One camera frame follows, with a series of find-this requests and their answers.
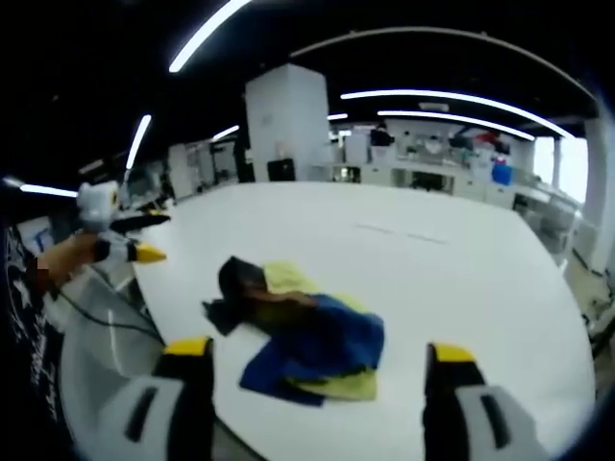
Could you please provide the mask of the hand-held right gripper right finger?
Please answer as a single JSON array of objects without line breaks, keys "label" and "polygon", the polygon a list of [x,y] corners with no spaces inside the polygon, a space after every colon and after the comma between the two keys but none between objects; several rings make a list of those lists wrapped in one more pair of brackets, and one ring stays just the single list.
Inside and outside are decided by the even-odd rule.
[{"label": "hand-held right gripper right finger", "polygon": [[427,460],[546,460],[532,416],[505,388],[486,382],[476,359],[450,344],[426,354]]}]

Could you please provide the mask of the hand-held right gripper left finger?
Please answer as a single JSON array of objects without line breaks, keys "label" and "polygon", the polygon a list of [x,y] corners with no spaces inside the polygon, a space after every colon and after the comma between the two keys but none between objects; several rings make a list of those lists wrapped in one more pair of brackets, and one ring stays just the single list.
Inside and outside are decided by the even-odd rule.
[{"label": "hand-held right gripper left finger", "polygon": [[167,345],[154,371],[123,385],[103,406],[100,460],[210,460],[213,447],[213,340]]}]

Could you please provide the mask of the person's left hand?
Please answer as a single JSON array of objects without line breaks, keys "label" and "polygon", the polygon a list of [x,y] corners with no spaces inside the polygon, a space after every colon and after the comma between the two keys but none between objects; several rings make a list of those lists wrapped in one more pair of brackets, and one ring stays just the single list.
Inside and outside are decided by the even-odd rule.
[{"label": "person's left hand", "polygon": [[53,283],[61,286],[81,266],[94,260],[98,236],[76,233],[45,250],[37,257],[37,279],[47,287]]}]

